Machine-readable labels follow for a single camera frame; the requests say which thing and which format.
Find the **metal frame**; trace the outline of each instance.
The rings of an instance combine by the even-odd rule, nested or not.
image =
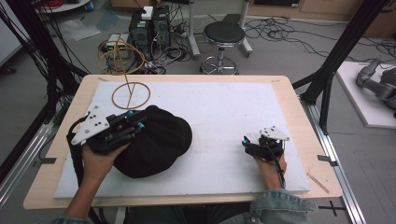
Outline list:
[[[305,102],[302,102],[304,109],[307,112],[307,116],[311,119],[312,126],[317,134],[318,140],[321,143],[323,150],[330,158],[329,162],[336,164],[333,169],[335,175],[340,182],[341,189],[343,190],[343,202],[346,206],[346,210],[349,214],[349,217],[352,223],[355,224],[363,224],[366,223],[363,213],[361,212],[361,208],[359,207],[358,201],[355,198],[355,195],[352,191],[352,187],[350,187],[349,182],[347,181],[347,176],[344,172],[344,169],[341,165],[341,162],[338,159],[337,153],[335,152],[334,146],[332,145],[332,140],[330,136],[327,135],[321,127],[319,126],[319,112],[318,108],[315,105],[309,105]]]
[[[332,78],[386,3],[387,0],[363,1],[319,70],[292,84],[293,88],[297,89],[307,83],[311,83],[306,92],[301,95],[301,99],[311,105],[316,103],[317,98],[323,92],[319,125],[325,134],[328,133],[327,117]]]
[[[48,101],[45,108],[41,111],[39,116],[35,119],[28,131],[21,138],[20,142],[12,149],[7,156],[7,159],[0,165],[0,183],[6,178],[11,171],[12,166],[17,162],[22,155],[26,146],[32,139],[33,134],[39,129],[42,124],[48,124],[56,113],[56,106],[59,99],[59,91],[57,90],[57,82],[62,84],[63,92],[74,95],[78,89],[78,82],[73,74],[79,77],[84,77],[87,72],[79,69],[75,65],[68,62],[60,53],[58,48],[50,36],[48,29],[44,26],[42,20],[38,17],[32,2],[29,0],[6,0],[9,8],[14,12],[15,16],[20,21],[26,33],[29,35],[35,49],[32,49],[27,40],[25,40],[14,27],[13,22],[8,19],[7,13],[0,11],[0,19],[5,23],[9,30],[18,38],[22,47],[28,52],[30,57],[38,63],[44,59],[45,64],[40,64],[42,69],[39,69],[42,75],[46,74],[48,82],[47,97]]]
[[[19,185],[21,179],[35,160],[37,154],[47,142],[49,135],[53,130],[54,120],[55,117],[53,117],[48,124],[41,124],[35,135],[31,137],[31,141],[28,146],[18,157],[18,160],[13,164],[12,169],[7,173],[7,176],[2,181],[0,185],[0,209],[7,202],[14,189]]]

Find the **baseball cap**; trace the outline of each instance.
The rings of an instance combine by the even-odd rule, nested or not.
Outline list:
[[[145,128],[115,159],[114,166],[131,178],[156,175],[167,170],[190,147],[189,123],[170,112],[150,105],[136,114],[146,117]]]

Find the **chair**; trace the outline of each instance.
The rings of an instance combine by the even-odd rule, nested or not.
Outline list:
[[[235,23],[216,21],[205,27],[204,39],[219,47],[219,51],[218,56],[210,56],[201,63],[200,71],[208,75],[239,75],[235,62],[224,57],[224,50],[241,45],[245,39],[244,30]]]

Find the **wooden board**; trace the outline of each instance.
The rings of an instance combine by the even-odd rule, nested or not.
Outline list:
[[[302,198],[341,197],[342,190],[333,168],[326,161],[319,161],[323,149],[306,116],[298,97],[287,77],[283,76],[203,76],[203,75],[133,75],[129,80],[139,82],[224,82],[224,83],[268,83],[276,94],[276,99],[288,124],[291,138],[308,177],[308,192],[299,192]],[[29,192],[23,202],[26,209],[66,208],[70,199],[55,199],[64,163],[69,151],[66,135],[70,126],[84,116],[96,87],[102,81],[124,81],[123,76],[89,75],[84,77],[70,105],[64,120],[54,137],[46,158],[56,158],[53,164],[42,164]],[[96,198],[92,206],[139,206],[156,204],[193,204],[193,203],[237,203],[256,200],[260,193],[222,194],[222,195],[182,195],[155,197],[111,197]]]

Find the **floor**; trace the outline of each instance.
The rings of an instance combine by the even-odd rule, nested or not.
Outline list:
[[[127,32],[129,15],[125,11],[113,12],[108,5],[104,4],[94,12],[87,12],[83,8],[79,8],[58,13],[56,17],[59,23],[79,19],[87,26],[101,27],[99,35],[79,41],[66,40],[67,45],[90,72],[100,74],[96,56],[98,46],[108,40],[111,34]],[[218,15],[215,18],[221,20],[222,17]],[[248,18],[247,21],[253,27],[261,22],[258,20],[262,19]],[[196,18],[195,24],[197,27],[201,24],[204,27],[208,20],[211,18]],[[309,21],[309,23],[288,21],[287,25],[296,31],[317,34],[289,32],[289,38],[299,39],[317,51],[327,52],[332,49],[335,40],[321,36],[336,39],[346,28],[344,23],[332,21]],[[202,28],[196,31],[197,34],[201,32]],[[216,54],[217,50],[207,45],[201,35],[196,35],[196,38],[202,53],[201,58],[171,63],[165,67],[166,74],[200,74],[199,66],[202,59],[208,55]],[[63,52],[59,38],[54,37],[53,40]],[[268,37],[261,38],[255,30],[249,28],[247,28],[247,40],[253,48],[253,53],[248,58],[241,49],[225,52],[238,64],[241,76],[284,75],[294,82],[316,72],[325,60],[323,56],[307,52],[306,48],[309,47],[301,42],[270,41]],[[372,42],[362,39],[361,43],[370,45]],[[365,61],[380,57],[383,61],[392,60],[388,64],[396,64],[395,58],[378,51],[374,46],[359,44],[349,56],[351,58],[348,58],[348,61],[353,59]],[[8,74],[2,70],[0,74],[0,123],[3,127],[0,130],[2,143],[0,162],[6,159],[7,154],[18,143],[47,100],[47,84],[29,56],[24,51],[20,51],[10,62],[16,68],[16,73]],[[305,89],[306,87],[301,87],[296,92],[302,93]],[[396,172],[396,151],[394,150],[396,130],[366,128],[337,77],[334,78],[332,85],[328,123],[332,143],[361,207],[365,221],[367,223],[396,223],[396,213],[394,213],[396,210],[396,176],[394,175]],[[37,170],[37,165],[32,164],[13,190],[0,210],[2,222],[47,223],[62,213],[62,209],[38,211],[25,210],[22,207],[24,197]],[[314,223],[350,222],[347,212],[343,210],[345,206],[341,199],[316,200],[316,202],[322,207],[330,207],[332,204],[339,209],[323,208],[315,214],[310,214]],[[107,208],[105,212],[108,220],[114,220],[115,208]]]

